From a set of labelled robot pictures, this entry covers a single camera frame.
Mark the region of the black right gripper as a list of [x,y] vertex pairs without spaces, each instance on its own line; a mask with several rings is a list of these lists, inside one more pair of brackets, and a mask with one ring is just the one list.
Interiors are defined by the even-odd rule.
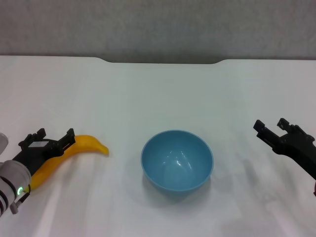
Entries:
[[287,132],[279,137],[259,119],[256,120],[253,128],[257,131],[257,137],[269,145],[278,155],[284,155],[293,159],[311,177],[316,179],[316,146],[315,138],[301,133],[301,128],[296,124],[290,124],[286,119],[281,118],[277,126]]

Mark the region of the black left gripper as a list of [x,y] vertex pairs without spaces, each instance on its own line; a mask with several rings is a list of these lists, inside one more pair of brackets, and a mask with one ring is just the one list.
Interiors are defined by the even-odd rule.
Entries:
[[18,144],[21,151],[13,160],[24,165],[30,174],[35,174],[48,159],[62,156],[76,142],[73,128],[70,128],[59,141],[44,139],[45,136],[45,129],[41,128],[34,134],[28,134]]

